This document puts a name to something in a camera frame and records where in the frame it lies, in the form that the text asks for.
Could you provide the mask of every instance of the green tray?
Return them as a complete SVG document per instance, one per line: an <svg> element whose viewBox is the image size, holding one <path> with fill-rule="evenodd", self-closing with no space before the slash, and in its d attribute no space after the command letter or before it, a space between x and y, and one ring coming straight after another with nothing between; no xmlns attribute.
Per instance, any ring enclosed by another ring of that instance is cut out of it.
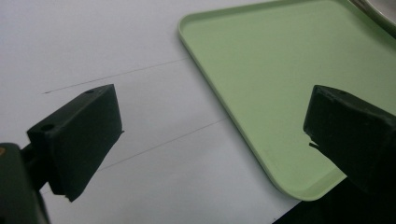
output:
<svg viewBox="0 0 396 224"><path fill-rule="evenodd" d="M303 131L315 84L396 114L396 41L346 0L283 0L186 16L179 33L278 189L313 201L346 176Z"/></svg>

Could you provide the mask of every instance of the gray line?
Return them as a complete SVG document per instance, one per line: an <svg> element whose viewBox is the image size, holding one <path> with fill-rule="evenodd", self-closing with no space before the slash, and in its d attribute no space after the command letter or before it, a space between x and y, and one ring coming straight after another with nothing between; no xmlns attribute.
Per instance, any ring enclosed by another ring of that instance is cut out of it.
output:
<svg viewBox="0 0 396 224"><path fill-rule="evenodd" d="M90 81L86 81L86 82L81 82L81 83L74 84L74 85L71 85L71 86L66 86L66 87L62 87L62 88L59 88L59 89L55 89L55 90L52 90L52 91L46 91L46 92L43 92L42 94L48 94L48 93L51 93L51 92L54 92L54 91L61 91L61 90L65 90L65 89L68 89L68 88L71 88L71 87L76 87L76 86L79 86L79 85L84 85L84 84L87 84L87 83L91 83L91 82L95 82L95 81L99 81L99 80L103 80L103 79L107 79L107 78L111 78L111 77L123 76L123 75L129 74L129 73L139 72L139 71L147 70L147 69L150 69L150 68L154 68L154 67L159 67L159 66L167 65L167 64L169 64L169 63L178 63L178 62L187 60L187 59L189 59L189 58L190 58L190 57L188 57L188 58L183 58L183 59L179 59L179 60L172 61L172 62L168 62L168 63L160 63L160 64L152 65L152 66L149 66L149 67L139 68L139 69L135 69L135 70L132 70L132 71L129 71L129 72L124 72L124 73L116 74L116 75L109 76L109 77L100 77L100 78L97 78L97 79L94 79L94 80L90 80Z"/></svg>
<svg viewBox="0 0 396 224"><path fill-rule="evenodd" d="M179 136L179 137L177 137L177 138L175 138L175 139L172 139L172 140L169 140L169 141L167 141L167 142L161 143L161 144L159 144L159 145L156 146L156 147L152 147L152 148L149 148L149 149L147 149L147 150L145 150L145 151L139 152L139 153L137 153L137 154L135 154L135 155L133 155L133 156L131 156L131 157L128 157L128 158L126 158L126 159L124 159L124 160L122 160L122 161L118 161L118 162L116 162L116 163L113 163L113 164L111 164L111 165L108 165L108 166L106 166L106 167L103 167L103 168L99 169L97 172L103 171L103 170L105 170L105 169L107 169L107 168L109 168L109 167L111 167L111 166L117 165L117 164L119 164L119 163L121 163L121 162L123 162L123 161L128 161L129 159L131 159L131 158L133 158L133 157L142 155L143 153L146 153L146 152L148 152L148 151L151 151L151 150L153 150L153 149L155 149L155 148L157 148L157 147L161 147L161 146L166 145L166 144L168 144L168 143L174 142L174 141L176 141L176 140L178 140L178 139L180 139L180 138L182 138L182 137L185 137L185 136L190 135L190 134L192 134L192 133L196 133L196 132L198 132L198 131L200 131L200 130L202 130L202 129L204 129L204 128L207 128L207 127L212 126L212 125L214 125L214 124L220 123L220 122L222 122L222 121L224 121L224 120L226 120L226 119L227 119L227 118L225 118L225 119L220 119L220 120L218 120L218 121L216 121L216 122L210 123L210 124L208 124L208 125L206 125L206 126L204 126L204 127L201 127L201 128L199 128L199 129L196 129L196 130L194 130L194 131L192 131L192 132L190 132L190 133L183 134L183 135L181 135L181 136Z"/></svg>

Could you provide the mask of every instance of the white table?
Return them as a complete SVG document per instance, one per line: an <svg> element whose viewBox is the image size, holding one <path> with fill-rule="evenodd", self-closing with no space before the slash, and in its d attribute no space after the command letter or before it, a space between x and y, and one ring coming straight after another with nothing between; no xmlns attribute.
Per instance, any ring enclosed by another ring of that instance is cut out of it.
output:
<svg viewBox="0 0 396 224"><path fill-rule="evenodd" d="M177 36L192 12L257 0L0 3L1 142L114 83L125 133L73 203L41 192L53 224L272 223L279 192Z"/></svg>

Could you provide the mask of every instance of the screw hole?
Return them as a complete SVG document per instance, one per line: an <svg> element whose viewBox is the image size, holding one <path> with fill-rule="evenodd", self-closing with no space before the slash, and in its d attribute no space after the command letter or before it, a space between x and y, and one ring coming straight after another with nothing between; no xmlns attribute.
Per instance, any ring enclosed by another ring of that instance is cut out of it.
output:
<svg viewBox="0 0 396 224"><path fill-rule="evenodd" d="M53 124L46 124L43 127L41 127L41 131L47 132L51 129L53 129L55 126Z"/></svg>
<svg viewBox="0 0 396 224"><path fill-rule="evenodd" d="M6 153L6 149L3 147L0 147L0 156L2 156L4 153Z"/></svg>

